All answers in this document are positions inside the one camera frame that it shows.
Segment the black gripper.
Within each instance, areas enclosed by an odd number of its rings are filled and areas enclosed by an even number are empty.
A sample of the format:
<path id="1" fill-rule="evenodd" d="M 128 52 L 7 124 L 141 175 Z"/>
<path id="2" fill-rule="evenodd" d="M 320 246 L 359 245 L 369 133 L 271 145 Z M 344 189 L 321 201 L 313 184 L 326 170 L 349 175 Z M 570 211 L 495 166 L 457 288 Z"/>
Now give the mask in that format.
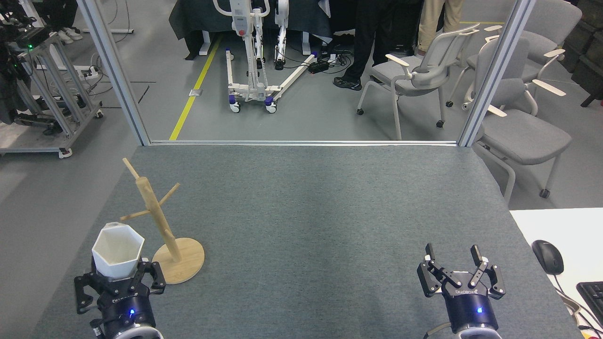
<path id="1" fill-rule="evenodd" d="M 435 261 L 433 246 L 428 243 L 425 247 L 424 262 L 418 265 L 418 274 L 424 295 L 431 298 L 440 288 L 443 288 L 443 297 L 448 312 L 448 318 L 453 333 L 460 333 L 469 328 L 491 328 L 498 330 L 497 323 L 488 294 L 494 299 L 500 299 L 506 294 L 502 269 L 500 266 L 489 262 L 482 256 L 478 246 L 472 245 L 470 253 L 476 272 L 452 273 Z M 488 275 L 491 287 L 488 289 L 480 282 L 483 274 Z M 462 287 L 455 287 L 455 275 L 462 283 Z"/>
<path id="2" fill-rule="evenodd" d="M 151 287 L 140 284 L 146 273 L 153 278 Z M 166 281 L 157 261 L 140 260 L 134 276 L 130 279 L 130 289 L 126 287 L 112 295 L 108 279 L 102 274 L 89 272 L 74 278 L 77 314 L 90 310 L 94 297 L 86 294 L 85 287 L 91 287 L 96 294 L 97 307 L 101 318 L 91 321 L 91 328 L 97 338 L 155 338 L 156 322 L 153 315 L 150 294 L 163 294 Z"/>

